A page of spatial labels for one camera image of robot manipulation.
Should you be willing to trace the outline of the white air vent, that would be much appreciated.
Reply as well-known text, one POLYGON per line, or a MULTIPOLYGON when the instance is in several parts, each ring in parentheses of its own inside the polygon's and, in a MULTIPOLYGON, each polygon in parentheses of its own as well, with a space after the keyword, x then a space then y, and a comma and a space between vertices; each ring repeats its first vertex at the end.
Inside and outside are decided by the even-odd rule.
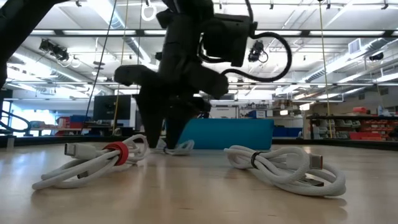
POLYGON ((348 44, 349 54, 355 54, 361 51, 361 39, 355 39, 348 44))

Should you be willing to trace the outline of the white USB-C cable red tie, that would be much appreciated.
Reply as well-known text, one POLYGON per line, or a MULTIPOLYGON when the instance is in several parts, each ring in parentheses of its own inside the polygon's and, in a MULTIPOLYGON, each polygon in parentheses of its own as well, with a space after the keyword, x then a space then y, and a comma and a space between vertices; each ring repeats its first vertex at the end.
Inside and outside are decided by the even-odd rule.
POLYGON ((41 175, 41 181, 32 185, 34 190, 49 187, 75 189, 111 172, 114 168, 134 165, 143 160, 149 146, 143 134, 123 141, 111 142, 102 149, 89 144, 66 143, 64 154, 71 161, 41 175))

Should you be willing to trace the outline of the blue storage bin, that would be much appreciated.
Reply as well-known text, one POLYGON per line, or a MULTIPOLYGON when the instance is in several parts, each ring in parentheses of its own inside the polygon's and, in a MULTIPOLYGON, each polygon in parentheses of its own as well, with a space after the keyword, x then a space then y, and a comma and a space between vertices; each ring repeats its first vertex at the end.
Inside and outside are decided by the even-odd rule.
POLYGON ((273 130, 274 138, 297 138, 302 128, 287 128, 287 127, 275 127, 273 130))

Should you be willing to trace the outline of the black overhead frame beam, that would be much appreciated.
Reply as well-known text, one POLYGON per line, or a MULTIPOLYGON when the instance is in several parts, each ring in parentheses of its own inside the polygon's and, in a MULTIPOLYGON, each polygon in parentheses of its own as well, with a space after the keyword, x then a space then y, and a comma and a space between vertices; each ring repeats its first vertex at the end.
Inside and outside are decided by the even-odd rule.
MULTIPOLYGON (((33 30, 30 35, 37 37, 105 37, 107 35, 111 37, 163 37, 166 34, 166 30, 155 29, 36 29, 33 30)), ((269 32, 275 32, 282 37, 303 37, 303 38, 398 38, 398 30, 284 30, 284 29, 272 29, 269 32)))

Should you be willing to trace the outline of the black computer monitor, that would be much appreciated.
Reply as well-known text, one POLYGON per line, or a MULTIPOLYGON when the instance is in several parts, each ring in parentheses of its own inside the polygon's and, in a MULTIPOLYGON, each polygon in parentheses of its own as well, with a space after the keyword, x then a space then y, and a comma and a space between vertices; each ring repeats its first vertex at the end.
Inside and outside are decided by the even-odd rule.
POLYGON ((93 119, 113 120, 129 119, 131 113, 131 95, 95 96, 93 119))

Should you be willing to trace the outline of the black shelving unit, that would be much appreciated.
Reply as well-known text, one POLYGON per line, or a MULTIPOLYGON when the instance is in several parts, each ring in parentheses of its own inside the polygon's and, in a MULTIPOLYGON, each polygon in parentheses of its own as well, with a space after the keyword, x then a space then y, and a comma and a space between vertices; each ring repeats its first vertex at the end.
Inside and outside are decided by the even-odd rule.
POLYGON ((308 118, 311 140, 351 140, 352 132, 379 133, 383 141, 398 141, 398 116, 315 116, 308 118))

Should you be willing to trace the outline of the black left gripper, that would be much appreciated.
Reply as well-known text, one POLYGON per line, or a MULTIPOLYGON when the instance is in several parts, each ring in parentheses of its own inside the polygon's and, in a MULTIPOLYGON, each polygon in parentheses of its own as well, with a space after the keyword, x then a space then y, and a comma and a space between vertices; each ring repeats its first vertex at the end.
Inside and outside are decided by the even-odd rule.
MULTIPOLYGON (((156 148, 160 138, 165 101, 191 98, 199 91, 219 99, 229 87, 224 75, 204 67, 197 56, 198 21, 169 9, 158 13, 157 20, 167 29, 158 71, 145 65, 121 65, 114 72, 115 82, 141 87, 136 101, 150 148, 156 148)), ((186 124, 199 115, 209 118, 210 110, 209 101, 174 101, 165 117, 167 147, 175 149, 186 124)))

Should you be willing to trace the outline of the red storage bin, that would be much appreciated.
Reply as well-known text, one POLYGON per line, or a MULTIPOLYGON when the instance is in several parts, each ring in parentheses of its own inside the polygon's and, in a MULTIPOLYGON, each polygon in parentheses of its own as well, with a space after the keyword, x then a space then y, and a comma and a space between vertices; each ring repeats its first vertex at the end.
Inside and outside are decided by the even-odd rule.
POLYGON ((384 138, 379 133, 352 132, 349 134, 351 140, 383 141, 384 138))

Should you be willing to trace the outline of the red storage bins stack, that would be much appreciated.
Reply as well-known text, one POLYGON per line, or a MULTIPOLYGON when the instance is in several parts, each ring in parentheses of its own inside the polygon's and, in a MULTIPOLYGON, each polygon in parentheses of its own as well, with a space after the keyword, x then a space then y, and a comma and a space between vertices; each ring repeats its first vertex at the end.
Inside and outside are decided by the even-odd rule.
POLYGON ((82 128, 83 122, 85 120, 84 116, 72 115, 72 116, 61 116, 57 118, 56 123, 58 128, 82 128))

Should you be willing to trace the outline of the silver ventilation duct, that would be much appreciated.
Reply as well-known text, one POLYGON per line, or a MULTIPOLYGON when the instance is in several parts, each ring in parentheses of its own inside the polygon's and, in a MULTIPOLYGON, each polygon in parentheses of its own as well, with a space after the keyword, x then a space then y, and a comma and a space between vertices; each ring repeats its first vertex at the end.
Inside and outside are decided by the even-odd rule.
POLYGON ((81 79, 70 75, 60 63, 49 60, 46 55, 47 52, 39 55, 25 47, 19 47, 9 58, 6 65, 9 69, 25 73, 34 78, 62 77, 74 82, 81 81, 81 79))
POLYGON ((324 75, 335 72, 343 67, 346 67, 356 60, 361 60, 362 58, 372 56, 379 52, 384 51, 388 46, 392 45, 395 42, 398 42, 398 38, 375 38, 375 39, 361 39, 361 51, 355 54, 349 54, 349 52, 345 52, 345 54, 340 54, 338 57, 334 57, 330 60, 327 60, 322 67, 314 68, 309 71, 304 78, 301 79, 300 82, 310 83, 317 78, 320 78, 324 75))

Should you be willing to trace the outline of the blue plastic tray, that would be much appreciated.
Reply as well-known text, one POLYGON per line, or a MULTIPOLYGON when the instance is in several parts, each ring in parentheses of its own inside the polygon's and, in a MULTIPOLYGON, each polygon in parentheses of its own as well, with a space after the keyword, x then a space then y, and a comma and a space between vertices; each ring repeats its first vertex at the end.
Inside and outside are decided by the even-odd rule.
POLYGON ((223 150, 233 145, 255 150, 271 148, 274 121, 271 119, 192 119, 177 143, 192 140, 194 149, 223 150))

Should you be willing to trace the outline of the white USB-C cable black tie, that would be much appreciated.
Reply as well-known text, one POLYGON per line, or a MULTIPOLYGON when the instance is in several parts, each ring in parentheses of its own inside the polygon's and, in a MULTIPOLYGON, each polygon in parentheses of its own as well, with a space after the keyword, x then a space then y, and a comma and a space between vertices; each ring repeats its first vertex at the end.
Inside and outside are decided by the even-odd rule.
POLYGON ((155 148, 150 148, 152 153, 164 153, 171 156, 189 156, 195 145, 194 140, 188 140, 169 149, 163 139, 159 139, 155 148))

